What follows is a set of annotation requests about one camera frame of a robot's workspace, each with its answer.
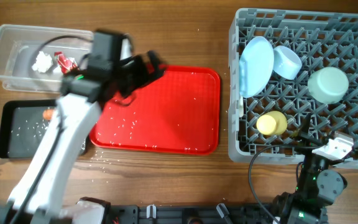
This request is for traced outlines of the yellow cup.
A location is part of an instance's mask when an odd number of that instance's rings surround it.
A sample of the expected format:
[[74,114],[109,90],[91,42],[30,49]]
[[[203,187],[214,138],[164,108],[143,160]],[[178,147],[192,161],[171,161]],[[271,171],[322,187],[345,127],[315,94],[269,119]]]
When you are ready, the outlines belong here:
[[270,111],[263,114],[257,120],[257,130],[263,135],[281,135],[287,130],[288,121],[285,115],[279,111]]

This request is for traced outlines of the green bowl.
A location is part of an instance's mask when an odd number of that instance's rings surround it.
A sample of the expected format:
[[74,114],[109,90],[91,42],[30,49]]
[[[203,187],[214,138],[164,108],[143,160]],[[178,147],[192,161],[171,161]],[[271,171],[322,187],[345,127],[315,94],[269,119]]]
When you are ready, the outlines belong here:
[[335,104],[341,101],[349,88],[347,75],[335,67],[314,72],[308,79],[310,95],[318,102]]

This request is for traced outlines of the red snack wrapper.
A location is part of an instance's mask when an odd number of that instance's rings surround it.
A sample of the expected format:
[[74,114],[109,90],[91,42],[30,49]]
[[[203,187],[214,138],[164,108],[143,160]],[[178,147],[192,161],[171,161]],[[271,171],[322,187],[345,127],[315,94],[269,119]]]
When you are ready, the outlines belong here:
[[55,52],[54,56],[63,74],[78,68],[75,59],[66,57],[63,52]]

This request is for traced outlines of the light blue bowl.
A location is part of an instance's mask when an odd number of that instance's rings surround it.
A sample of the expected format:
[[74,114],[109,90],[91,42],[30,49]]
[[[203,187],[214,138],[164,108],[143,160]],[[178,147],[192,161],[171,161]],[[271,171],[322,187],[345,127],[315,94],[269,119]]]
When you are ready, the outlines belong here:
[[299,56],[288,47],[279,45],[273,49],[273,71],[281,77],[294,80],[302,67]]

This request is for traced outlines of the light blue plate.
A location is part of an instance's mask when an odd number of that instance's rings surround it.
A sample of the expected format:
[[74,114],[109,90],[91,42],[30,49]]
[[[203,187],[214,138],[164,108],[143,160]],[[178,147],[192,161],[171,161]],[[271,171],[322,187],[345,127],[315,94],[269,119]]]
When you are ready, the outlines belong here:
[[254,37],[246,45],[239,59],[239,94],[243,98],[258,95],[266,87],[273,63],[273,48],[265,37]]

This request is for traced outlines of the white tissue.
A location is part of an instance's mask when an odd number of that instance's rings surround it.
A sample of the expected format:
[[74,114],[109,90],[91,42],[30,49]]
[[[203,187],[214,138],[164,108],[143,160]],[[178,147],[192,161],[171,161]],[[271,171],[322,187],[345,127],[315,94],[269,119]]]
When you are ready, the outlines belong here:
[[40,51],[35,59],[35,63],[31,66],[31,69],[39,73],[46,73],[52,66],[52,57],[49,54]]

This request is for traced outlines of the orange carrot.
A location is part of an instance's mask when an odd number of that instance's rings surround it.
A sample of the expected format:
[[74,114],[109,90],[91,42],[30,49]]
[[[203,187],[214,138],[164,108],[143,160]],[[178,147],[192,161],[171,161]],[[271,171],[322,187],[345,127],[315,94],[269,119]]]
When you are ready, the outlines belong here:
[[55,110],[54,109],[46,109],[43,113],[42,113],[42,116],[43,116],[43,119],[45,120],[48,120],[50,121],[53,117],[53,114],[54,114]]

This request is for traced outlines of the white plastic spoon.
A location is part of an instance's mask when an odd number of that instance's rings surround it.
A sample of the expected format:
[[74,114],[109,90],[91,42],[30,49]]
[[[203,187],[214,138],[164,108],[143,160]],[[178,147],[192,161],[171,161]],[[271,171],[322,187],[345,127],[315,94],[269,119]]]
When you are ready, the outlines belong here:
[[242,118],[244,116],[244,98],[242,96],[239,97],[237,107],[239,110],[239,117]]

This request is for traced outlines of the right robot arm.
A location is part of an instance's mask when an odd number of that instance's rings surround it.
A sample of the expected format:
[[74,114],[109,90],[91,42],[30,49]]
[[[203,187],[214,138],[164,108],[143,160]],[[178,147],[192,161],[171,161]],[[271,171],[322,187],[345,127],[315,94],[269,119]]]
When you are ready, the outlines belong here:
[[249,163],[249,187],[261,210],[272,223],[321,223],[323,212],[332,205],[347,187],[346,178],[331,170],[333,165],[344,162],[353,153],[353,138],[339,131],[326,137],[324,141],[308,136],[311,114],[307,114],[292,138],[299,141],[292,148],[304,155],[303,162],[296,167],[296,188],[293,193],[277,195],[267,208],[259,200],[252,184],[252,166],[256,158],[268,146],[257,152]]

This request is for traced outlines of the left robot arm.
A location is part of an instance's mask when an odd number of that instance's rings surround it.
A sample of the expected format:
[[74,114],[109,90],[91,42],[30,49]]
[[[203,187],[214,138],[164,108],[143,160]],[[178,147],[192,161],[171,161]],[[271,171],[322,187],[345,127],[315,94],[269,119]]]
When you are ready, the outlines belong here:
[[19,183],[0,203],[0,223],[104,223],[110,204],[84,198],[64,207],[63,195],[80,147],[97,123],[105,102],[115,95],[132,98],[135,90],[161,78],[166,63],[153,50],[136,55],[132,39],[97,30],[85,69],[70,70],[48,129]]

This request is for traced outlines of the grey-blue dishwasher rack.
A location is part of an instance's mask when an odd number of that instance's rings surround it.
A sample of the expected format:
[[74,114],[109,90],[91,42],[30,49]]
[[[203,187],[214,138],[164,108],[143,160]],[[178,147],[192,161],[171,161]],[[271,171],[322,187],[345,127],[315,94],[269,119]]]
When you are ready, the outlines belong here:
[[[292,49],[302,67],[294,80],[273,74],[266,87],[244,98],[244,116],[239,117],[239,59],[254,38],[265,37],[273,47]],[[228,154],[234,162],[260,164],[297,164],[303,156],[295,152],[292,134],[311,113],[309,135],[322,139],[335,131],[354,140],[353,158],[341,164],[343,169],[358,169],[358,14],[241,8],[235,13],[228,35],[228,66],[231,76],[228,109]],[[310,75],[324,67],[336,67],[346,73],[349,89],[333,105],[313,99],[307,83]],[[279,111],[288,121],[281,135],[263,135],[257,130],[260,116]]]

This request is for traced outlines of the red plastic tray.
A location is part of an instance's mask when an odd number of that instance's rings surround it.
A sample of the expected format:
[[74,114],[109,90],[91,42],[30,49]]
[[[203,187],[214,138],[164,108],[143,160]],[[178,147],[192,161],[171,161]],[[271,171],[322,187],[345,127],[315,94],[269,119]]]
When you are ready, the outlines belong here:
[[107,102],[89,139],[109,149],[207,155],[219,142],[220,99],[217,72],[171,65],[129,106]]

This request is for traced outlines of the clear plastic bin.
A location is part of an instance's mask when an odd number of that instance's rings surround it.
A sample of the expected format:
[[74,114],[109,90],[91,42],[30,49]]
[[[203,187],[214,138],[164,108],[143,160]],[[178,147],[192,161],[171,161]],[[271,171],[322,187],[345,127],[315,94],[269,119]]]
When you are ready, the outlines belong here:
[[[67,39],[47,44],[42,52],[49,54],[53,64],[45,73],[31,69],[34,52],[44,42],[63,35]],[[23,26],[4,24],[0,26],[0,81],[11,91],[58,92],[63,73],[55,60],[54,53],[62,52],[78,63],[90,52],[93,33],[88,30],[56,27]]]

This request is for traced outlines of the black tray bin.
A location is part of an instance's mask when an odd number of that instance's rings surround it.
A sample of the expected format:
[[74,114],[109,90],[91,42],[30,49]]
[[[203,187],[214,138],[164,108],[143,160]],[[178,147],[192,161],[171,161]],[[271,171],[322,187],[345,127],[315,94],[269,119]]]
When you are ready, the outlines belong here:
[[54,107],[55,100],[7,102],[1,117],[0,158],[33,158],[50,122],[43,112]]

